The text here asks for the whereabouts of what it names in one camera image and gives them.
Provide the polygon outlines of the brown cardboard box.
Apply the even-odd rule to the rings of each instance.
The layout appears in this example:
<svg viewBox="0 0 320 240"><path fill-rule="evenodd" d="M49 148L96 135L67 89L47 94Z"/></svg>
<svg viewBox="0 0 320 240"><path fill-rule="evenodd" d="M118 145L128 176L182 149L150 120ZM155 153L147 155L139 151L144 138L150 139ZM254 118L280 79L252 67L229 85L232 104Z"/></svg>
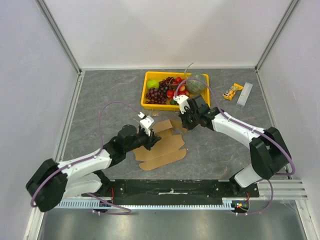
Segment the brown cardboard box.
<svg viewBox="0 0 320 240"><path fill-rule="evenodd" d="M181 134L174 134L174 130L186 133L180 120L167 119L153 126L155 134L161 137L151 150L140 147L133 151L135 159L140 162L139 167L144 171L151 171L159 167L182 160L187 149Z"/></svg>

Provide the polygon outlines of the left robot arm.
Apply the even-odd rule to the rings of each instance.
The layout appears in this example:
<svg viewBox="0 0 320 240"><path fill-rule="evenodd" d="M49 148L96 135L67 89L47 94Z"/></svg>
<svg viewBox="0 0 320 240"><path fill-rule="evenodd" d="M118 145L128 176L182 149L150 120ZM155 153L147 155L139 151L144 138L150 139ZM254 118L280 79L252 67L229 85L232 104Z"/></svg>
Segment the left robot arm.
<svg viewBox="0 0 320 240"><path fill-rule="evenodd" d="M31 195L30 205L48 212L61 200L77 195L97 194L106 196L110 191L110 180L103 170L122 162L128 152L140 147L147 150L161 140L152 129L125 125L98 150L72 160L55 162L45 160L25 188Z"/></svg>

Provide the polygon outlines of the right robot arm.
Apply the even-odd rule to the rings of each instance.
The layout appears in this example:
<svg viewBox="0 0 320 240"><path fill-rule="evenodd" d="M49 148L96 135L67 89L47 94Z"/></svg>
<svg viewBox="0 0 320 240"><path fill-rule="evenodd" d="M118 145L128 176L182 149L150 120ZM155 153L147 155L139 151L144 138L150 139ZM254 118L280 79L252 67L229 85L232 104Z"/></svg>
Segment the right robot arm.
<svg viewBox="0 0 320 240"><path fill-rule="evenodd" d="M259 180L269 180L290 162L290 153L278 129L255 127L218 107L210 108L199 94L173 99L179 105L179 117L187 130L200 125L225 134L249 149L251 163L230 178L229 191L233 196L242 196L248 186Z"/></svg>

